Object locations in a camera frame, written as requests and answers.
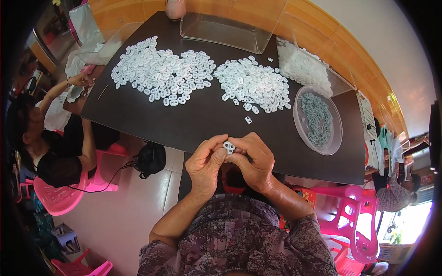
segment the dark hair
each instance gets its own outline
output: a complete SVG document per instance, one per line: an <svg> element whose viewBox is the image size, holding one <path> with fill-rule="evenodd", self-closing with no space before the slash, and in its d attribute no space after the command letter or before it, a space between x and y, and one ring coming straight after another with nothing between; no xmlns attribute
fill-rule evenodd
<svg viewBox="0 0 442 276"><path fill-rule="evenodd" d="M20 154L21 164L35 173L34 162L23 142L23 134L29 127L29 110L33 106L34 98L31 95L19 94L9 106L6 115L6 131L10 146Z"/></svg>
<svg viewBox="0 0 442 276"><path fill-rule="evenodd" d="M413 192L417 192L420 188L421 177L418 174L412 174Z"/></svg>

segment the patterned purple shirt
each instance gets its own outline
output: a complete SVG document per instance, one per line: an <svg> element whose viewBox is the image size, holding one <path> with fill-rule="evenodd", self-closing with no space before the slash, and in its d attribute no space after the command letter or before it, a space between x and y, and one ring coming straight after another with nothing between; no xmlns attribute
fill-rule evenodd
<svg viewBox="0 0 442 276"><path fill-rule="evenodd" d="M380 188L376 193L379 199L377 210L380 212L397 212L408 205L411 193L397 183L397 178L392 177L389 181L389 188Z"/></svg>
<svg viewBox="0 0 442 276"><path fill-rule="evenodd" d="M172 249L159 240L140 251L145 275L338 275L314 215L278 227L275 210L237 194L213 196Z"/></svg>

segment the wooden stick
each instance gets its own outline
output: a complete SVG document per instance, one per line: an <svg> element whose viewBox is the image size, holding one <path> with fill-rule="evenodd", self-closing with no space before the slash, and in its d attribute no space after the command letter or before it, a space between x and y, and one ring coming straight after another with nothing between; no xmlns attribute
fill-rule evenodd
<svg viewBox="0 0 442 276"><path fill-rule="evenodd" d="M108 85L106 85L106 87L103 89L103 91L101 92L100 96L98 97L97 101L100 100L101 95L103 95L103 92L106 90Z"/></svg>

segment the white wall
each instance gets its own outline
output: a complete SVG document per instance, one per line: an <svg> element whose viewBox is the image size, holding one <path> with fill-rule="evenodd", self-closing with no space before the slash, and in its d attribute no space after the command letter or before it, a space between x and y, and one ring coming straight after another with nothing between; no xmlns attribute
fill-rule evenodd
<svg viewBox="0 0 442 276"><path fill-rule="evenodd" d="M404 114L410 138L428 131L433 76L411 24L393 0L311 0L346 27L377 63Z"/></svg>

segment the clear plastic bin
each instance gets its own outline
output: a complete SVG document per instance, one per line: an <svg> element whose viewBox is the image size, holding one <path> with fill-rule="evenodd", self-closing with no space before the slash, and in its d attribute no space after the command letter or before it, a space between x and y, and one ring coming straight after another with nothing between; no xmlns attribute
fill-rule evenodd
<svg viewBox="0 0 442 276"><path fill-rule="evenodd" d="M328 97L356 90L352 73L337 44L319 30L284 12L275 33L281 75L302 85L321 87Z"/></svg>
<svg viewBox="0 0 442 276"><path fill-rule="evenodd" d="M127 23L117 31L107 31L106 37L112 37L103 45L98 52L80 53L78 56L86 65L107 65L123 43L143 24L144 22Z"/></svg>
<svg viewBox="0 0 442 276"><path fill-rule="evenodd" d="M287 0L186 0L183 38L262 54Z"/></svg>
<svg viewBox="0 0 442 276"><path fill-rule="evenodd" d="M313 86L303 86L301 87L301 89L299 89L295 98L295 106L293 107L293 120L295 122L296 130L298 131L299 136L309 148L316 152L319 152L322 155L332 155L335 154L341 147L342 121L338 109L336 108L332 99L326 98L321 95L319 90L320 88ZM306 117L305 120L302 121L302 117L305 115L302 112L300 97L307 92L320 97L328 105L328 110L330 111L330 114L332 116L331 136L328 139L327 143L322 147L314 145L312 142L310 142L307 136L308 133L311 132L311 128L309 128L309 121Z"/></svg>

